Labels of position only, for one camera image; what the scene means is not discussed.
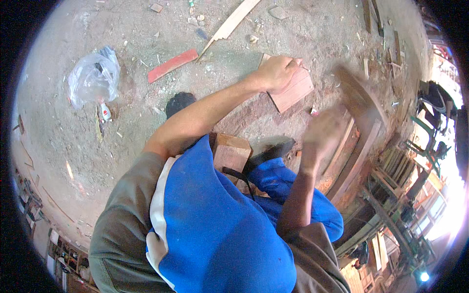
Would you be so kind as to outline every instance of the clear plastic bag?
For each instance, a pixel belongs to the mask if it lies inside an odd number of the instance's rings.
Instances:
[[[68,76],[70,102],[81,109],[86,102],[110,102],[117,96],[121,67],[109,46],[81,58]]]

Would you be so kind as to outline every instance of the right hand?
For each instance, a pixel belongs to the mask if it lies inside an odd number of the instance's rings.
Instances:
[[[302,58],[274,56],[248,76],[258,91],[280,94],[292,79]]]
[[[341,116],[338,108],[333,107],[311,118],[304,134],[300,170],[316,172],[321,159],[336,146],[342,130]]]

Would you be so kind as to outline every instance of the dirty floor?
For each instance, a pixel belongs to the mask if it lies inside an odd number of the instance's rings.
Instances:
[[[167,101],[180,91],[201,99],[239,81],[257,68],[262,53],[303,57],[314,91],[282,115],[265,94],[257,95],[220,121],[215,132],[246,138],[251,145],[284,135],[294,138],[294,151],[299,150],[308,111],[324,110],[342,97],[329,72],[331,65],[342,61],[360,71],[363,58],[368,58],[369,82],[390,120],[387,132],[383,130],[375,144],[379,149],[394,130],[407,131],[417,81],[428,80],[431,74],[431,48],[414,1],[377,2],[384,39],[378,35],[374,12],[371,34],[365,30],[361,1],[261,0],[227,40],[211,45],[209,61],[186,64],[148,84],[147,73],[158,64],[190,48],[201,52],[207,41],[196,29],[203,29],[210,38],[241,1],[195,0],[191,15],[186,0],[65,0],[36,36],[23,68],[13,119],[21,115],[25,132],[13,132],[14,162],[42,198],[43,212],[54,229],[87,251],[111,190],[165,121]],[[153,3],[164,9],[150,10]],[[268,10],[275,4],[289,17],[273,18]],[[199,15],[205,17],[204,26],[188,23],[188,17]],[[257,23],[261,27],[255,32]],[[395,79],[386,61],[388,48],[396,60],[394,30],[399,32],[403,52],[402,70]],[[249,42],[251,34],[259,38],[257,43]],[[73,110],[67,77],[80,58],[105,45],[116,51],[121,75],[119,95],[108,103],[113,121],[104,124],[100,143],[95,131],[97,103]],[[392,107],[392,102],[399,104]],[[324,174],[318,182],[320,190],[327,191],[350,151],[345,148],[337,170]],[[284,159],[297,170],[299,158],[294,152]]]

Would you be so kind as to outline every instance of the small bottle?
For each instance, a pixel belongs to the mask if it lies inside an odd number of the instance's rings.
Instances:
[[[103,113],[104,121],[108,121],[111,118],[111,111],[109,111],[109,108],[105,103],[101,104],[101,111]]]

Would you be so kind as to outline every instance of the gray sleeve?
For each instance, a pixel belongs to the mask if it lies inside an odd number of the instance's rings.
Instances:
[[[293,292],[350,292],[322,223],[296,229],[284,240],[295,260],[296,285]]]
[[[91,239],[90,269],[102,292],[171,292],[148,263],[150,203],[165,162],[142,153],[117,182]]]

